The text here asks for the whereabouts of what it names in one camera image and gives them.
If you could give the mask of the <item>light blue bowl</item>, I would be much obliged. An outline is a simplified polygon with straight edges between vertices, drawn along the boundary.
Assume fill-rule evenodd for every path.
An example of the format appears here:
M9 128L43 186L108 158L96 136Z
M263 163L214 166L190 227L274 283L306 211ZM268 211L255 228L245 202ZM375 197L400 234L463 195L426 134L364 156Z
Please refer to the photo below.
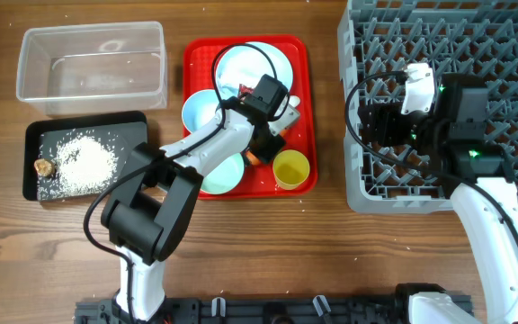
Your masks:
M219 100L213 89L200 90L183 104L183 126L189 132L195 132L208 123L216 114Z

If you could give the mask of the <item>orange carrot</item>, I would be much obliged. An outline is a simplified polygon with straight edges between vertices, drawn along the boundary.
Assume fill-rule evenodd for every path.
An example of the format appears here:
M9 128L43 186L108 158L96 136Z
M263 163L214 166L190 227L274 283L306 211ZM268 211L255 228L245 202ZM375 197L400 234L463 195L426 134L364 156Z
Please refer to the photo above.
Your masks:
M246 152L246 158L253 166L259 166L262 164L262 162L251 151Z

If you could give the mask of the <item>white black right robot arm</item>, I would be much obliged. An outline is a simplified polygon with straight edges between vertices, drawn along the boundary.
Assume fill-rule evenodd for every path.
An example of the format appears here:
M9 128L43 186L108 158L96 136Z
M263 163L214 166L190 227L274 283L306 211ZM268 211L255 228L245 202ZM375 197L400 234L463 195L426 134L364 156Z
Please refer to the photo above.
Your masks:
M515 176L503 148L484 138L488 90L476 76L450 73L436 85L433 72L390 71L405 87L400 103L357 109L362 126L346 128L362 149L409 167L371 148L407 144L430 158L420 174L435 176L460 218L476 261L490 323L518 323L518 200Z

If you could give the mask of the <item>red snack wrapper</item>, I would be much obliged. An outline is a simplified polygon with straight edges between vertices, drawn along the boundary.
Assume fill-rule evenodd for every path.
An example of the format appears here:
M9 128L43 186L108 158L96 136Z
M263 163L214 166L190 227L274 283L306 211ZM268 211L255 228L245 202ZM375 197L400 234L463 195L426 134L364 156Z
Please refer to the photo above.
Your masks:
M243 99L243 98L245 98L247 95L250 95L253 91L254 91L254 89L253 89L251 86L247 86L247 85L244 85L244 84L240 84L240 85L239 85L239 88L238 88L238 94L237 94L237 97L238 97L239 99Z

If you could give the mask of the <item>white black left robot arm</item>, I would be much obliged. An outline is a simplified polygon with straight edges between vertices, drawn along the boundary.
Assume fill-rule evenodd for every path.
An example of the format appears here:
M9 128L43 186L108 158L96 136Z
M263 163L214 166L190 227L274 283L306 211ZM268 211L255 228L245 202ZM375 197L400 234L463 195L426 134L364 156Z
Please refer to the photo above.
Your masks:
M191 221L203 180L226 159L251 151L271 162L285 141L270 125L289 107L287 87L264 75L252 92L219 102L206 125L161 149L137 145L120 178L101 197L101 216L121 259L122 283L114 307L124 323L151 321L165 300L165 261Z

